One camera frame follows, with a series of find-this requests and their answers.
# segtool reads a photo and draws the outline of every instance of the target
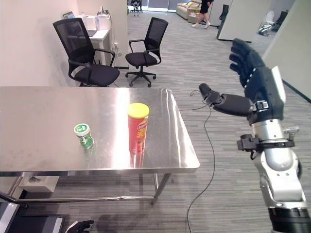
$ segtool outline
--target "gray carpet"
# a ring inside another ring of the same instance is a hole
[[[152,88],[173,90],[180,109],[202,106],[200,96],[189,94],[200,83],[208,83],[221,93],[242,94],[238,76],[229,69],[231,42],[218,41],[217,29],[195,29],[175,13],[144,12],[139,17],[128,16],[129,39],[145,37],[150,18],[159,17],[169,22],[161,44],[162,63],[148,67],[157,74]],[[263,54],[274,34],[257,35],[251,44]],[[143,50],[142,44],[134,45]],[[127,70],[121,70],[116,84],[128,87]],[[147,88],[145,80],[134,87]],[[311,200],[311,106],[295,92],[285,87],[287,104],[284,126],[298,125],[295,152],[303,165],[302,184]],[[148,202],[88,202],[71,204],[30,205],[21,214],[66,215],[65,227],[75,220],[95,220],[91,233],[185,233],[188,232],[186,211],[193,198],[204,189],[212,175],[211,146],[203,128],[208,108],[183,111],[201,167],[194,174],[173,174],[158,203]],[[259,189],[259,177],[249,154],[237,151],[236,141],[241,134],[251,133],[243,117],[226,116],[212,111],[207,122],[209,136],[216,154],[216,172],[207,192],[190,211],[192,232],[195,233],[268,233],[271,223]],[[151,175],[143,176],[144,188],[138,185],[138,176],[129,177],[62,177],[53,197],[151,194],[154,190]]]

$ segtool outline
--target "red chip can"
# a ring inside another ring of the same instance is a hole
[[[149,107],[143,103],[132,103],[127,113],[130,153],[142,155],[145,151]]]

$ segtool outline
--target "cushion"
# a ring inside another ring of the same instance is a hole
[[[152,65],[157,64],[156,58],[151,56],[150,54],[146,54],[146,60],[147,60],[147,64],[146,64],[143,52],[129,53],[125,56],[125,58],[129,64],[135,67],[146,66],[146,65],[152,66]]]
[[[191,6],[190,6],[190,9],[191,8],[198,8],[199,7],[199,4],[192,4]]]
[[[92,74],[88,83],[97,86],[108,86],[112,84],[120,74],[118,69],[109,66],[93,65],[90,68]],[[86,83],[87,76],[88,69],[84,68],[76,73],[74,78],[79,82]]]
[[[190,1],[190,2],[188,2],[187,7],[190,7],[190,6],[193,5],[193,4],[194,4],[194,2],[193,2],[193,1]]]

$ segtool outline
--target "silver robotic arm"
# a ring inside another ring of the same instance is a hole
[[[269,69],[248,44],[235,39],[230,68],[240,76],[244,97],[219,94],[203,83],[205,102],[215,110],[246,117],[253,135],[242,135],[238,149],[251,152],[259,183],[269,210],[273,233],[311,233],[306,197],[299,181],[300,164],[292,150],[298,127],[281,125],[286,101],[277,67]]]

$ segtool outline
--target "black shorts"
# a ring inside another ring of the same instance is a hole
[[[208,12],[208,6],[202,4],[200,13],[205,14],[207,12]]]

